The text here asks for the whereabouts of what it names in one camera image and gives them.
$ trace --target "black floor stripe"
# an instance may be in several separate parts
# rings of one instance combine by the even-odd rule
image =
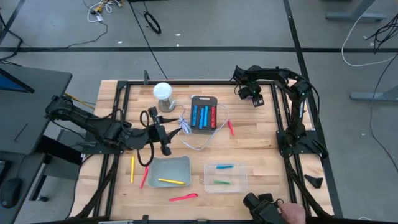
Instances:
[[[0,47],[13,52],[15,47]],[[152,47],[154,52],[295,52],[295,47]],[[148,47],[21,47],[19,52],[150,52]],[[302,47],[302,53],[341,53],[341,48]],[[373,53],[373,49],[347,48],[344,53]],[[398,53],[398,48],[379,49],[378,53]]]
[[[7,22],[7,28],[11,28],[11,26],[12,26],[12,23],[15,21],[15,18],[17,17],[17,15],[18,15],[18,13],[19,13],[19,10],[21,9],[21,7],[24,5],[24,3],[25,3],[25,0],[19,0],[19,3],[18,3],[18,5],[17,5],[17,7],[14,9],[14,12],[11,14],[11,17],[10,17],[10,19],[8,20],[8,22]],[[1,42],[4,40],[4,38],[6,37],[6,34],[8,33],[8,29],[7,28],[5,28],[2,32],[1,32],[1,34],[0,34],[0,44],[1,44]]]
[[[285,10],[286,10],[287,20],[289,22],[290,32],[292,34],[294,46],[296,49],[297,60],[298,60],[299,66],[300,66],[301,74],[307,80],[309,80],[307,66],[305,65],[305,61],[304,61],[303,50],[300,46],[300,41],[299,41],[299,37],[297,35],[296,26],[294,24],[294,19],[293,19],[293,15],[292,15],[292,10],[290,8],[289,0],[284,0],[284,6],[285,6]],[[317,112],[318,110],[317,110],[317,104],[315,103],[315,98],[314,98],[313,94],[310,94],[310,96],[308,97],[308,101],[309,101],[311,115],[314,117],[318,113]],[[320,140],[321,143],[323,143],[325,145],[325,137],[323,135],[321,122],[318,122],[318,126],[316,126],[316,130],[318,133],[318,139]],[[329,160],[327,160],[327,161],[328,161],[328,166],[327,167],[324,166],[324,172],[325,172],[325,177],[326,177],[326,181],[328,184],[328,190],[329,190],[329,194],[330,194],[330,198],[331,198],[331,203],[333,206],[333,211],[337,217],[343,218],[343,212],[341,210],[340,200],[339,200],[338,194],[337,194],[335,178],[333,176],[333,171],[330,166],[330,161]]]

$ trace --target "black desk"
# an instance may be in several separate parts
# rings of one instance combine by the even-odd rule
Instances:
[[[0,206],[0,222],[7,224],[16,219],[40,166],[45,158],[48,158],[49,147],[46,143],[52,143],[52,140],[42,137],[49,123],[44,118],[44,109],[51,102],[53,95],[64,94],[72,75],[13,65],[0,65],[0,68],[35,90],[33,94],[0,90],[0,159],[12,163],[3,182],[0,183],[0,188],[5,181],[16,177],[19,166],[22,165],[19,171],[22,188],[18,204],[10,209]],[[23,132],[15,139],[26,124]]]

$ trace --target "gray tray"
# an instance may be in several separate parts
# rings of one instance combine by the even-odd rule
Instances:
[[[185,182],[185,185],[159,181],[158,178]],[[188,156],[159,159],[154,158],[149,167],[150,187],[184,187],[191,184],[191,164]]]

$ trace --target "yellow marker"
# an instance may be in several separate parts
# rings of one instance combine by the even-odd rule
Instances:
[[[134,182],[134,156],[131,157],[131,183]]]
[[[182,182],[182,181],[177,181],[177,180],[167,180],[167,179],[161,179],[161,178],[158,178],[157,180],[159,180],[159,181],[163,181],[163,182],[172,183],[172,184],[180,184],[180,185],[185,185],[185,182]]]

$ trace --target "red marker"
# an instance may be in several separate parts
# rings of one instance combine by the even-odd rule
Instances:
[[[228,120],[228,126],[229,126],[229,129],[231,130],[232,136],[234,136],[234,135],[235,135],[235,133],[234,133],[234,128],[232,127],[232,123],[231,123],[230,120]]]
[[[184,199],[188,199],[188,198],[194,198],[194,197],[197,197],[197,196],[198,196],[198,194],[196,194],[196,193],[188,194],[188,195],[183,196],[183,197],[170,198],[169,202],[174,202],[176,200],[184,200]]]
[[[147,175],[148,175],[148,166],[145,167],[144,176],[142,177],[141,184],[139,186],[140,189],[142,189],[142,186],[144,186],[145,178],[147,178]]]
[[[211,127],[216,127],[216,108],[214,106],[211,107]]]

